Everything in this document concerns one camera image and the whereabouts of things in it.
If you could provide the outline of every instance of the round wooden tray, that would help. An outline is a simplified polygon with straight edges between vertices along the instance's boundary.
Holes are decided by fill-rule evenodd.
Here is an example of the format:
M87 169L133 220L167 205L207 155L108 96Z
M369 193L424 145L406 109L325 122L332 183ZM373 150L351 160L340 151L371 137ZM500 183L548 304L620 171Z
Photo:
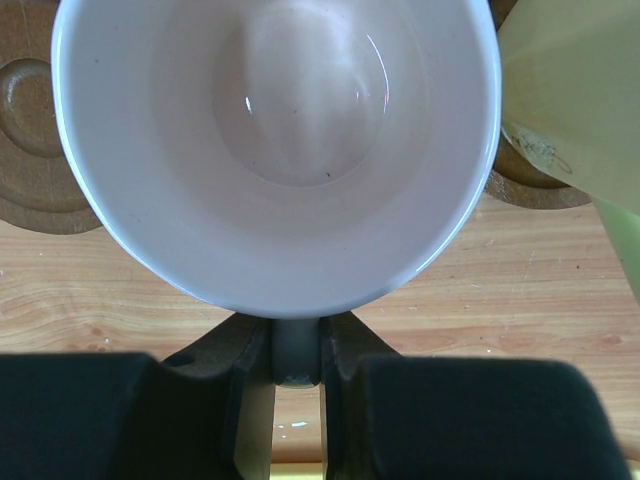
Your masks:
M43 233L100 226L62 151L49 51L57 0L0 0L0 219Z

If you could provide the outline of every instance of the white ceramic bowl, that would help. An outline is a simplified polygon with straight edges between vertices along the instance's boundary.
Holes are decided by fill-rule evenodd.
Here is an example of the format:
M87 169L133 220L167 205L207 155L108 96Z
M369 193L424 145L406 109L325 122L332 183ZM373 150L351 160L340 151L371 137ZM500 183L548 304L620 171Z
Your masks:
M410 280L497 146L485 0L64 0L52 65L64 150L113 237L253 315Z

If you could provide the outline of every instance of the wooden table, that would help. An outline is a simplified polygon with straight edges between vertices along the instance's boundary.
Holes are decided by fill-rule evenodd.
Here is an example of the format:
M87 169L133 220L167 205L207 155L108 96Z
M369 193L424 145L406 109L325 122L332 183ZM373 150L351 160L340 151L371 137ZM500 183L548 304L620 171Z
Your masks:
M0 222L0 242L5 352L146 350L164 357L228 315L166 285L104 229L56 237ZM357 313L405 354L577 365L601 395L625 452L640 460L640 309L592 207L531 211L483 198L432 266ZM279 391L274 461L320 459L317 389Z

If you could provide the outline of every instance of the green object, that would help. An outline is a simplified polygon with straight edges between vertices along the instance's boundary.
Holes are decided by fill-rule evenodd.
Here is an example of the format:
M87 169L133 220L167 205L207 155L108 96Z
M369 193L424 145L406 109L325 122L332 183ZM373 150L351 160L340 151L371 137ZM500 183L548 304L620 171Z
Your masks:
M640 303L640 216L604 200L592 200L622 263L631 290Z

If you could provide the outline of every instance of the wooden coaster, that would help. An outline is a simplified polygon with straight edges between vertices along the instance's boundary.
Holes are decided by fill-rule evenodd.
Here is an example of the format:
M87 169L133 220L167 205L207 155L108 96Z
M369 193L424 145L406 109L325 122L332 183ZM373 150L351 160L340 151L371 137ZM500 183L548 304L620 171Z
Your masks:
M489 0L496 29L518 0ZM589 196L538 171L501 135L498 155L485 192L519 207L557 210L591 202Z
M0 0L0 219L43 233L100 226L56 127L51 31L57 0Z

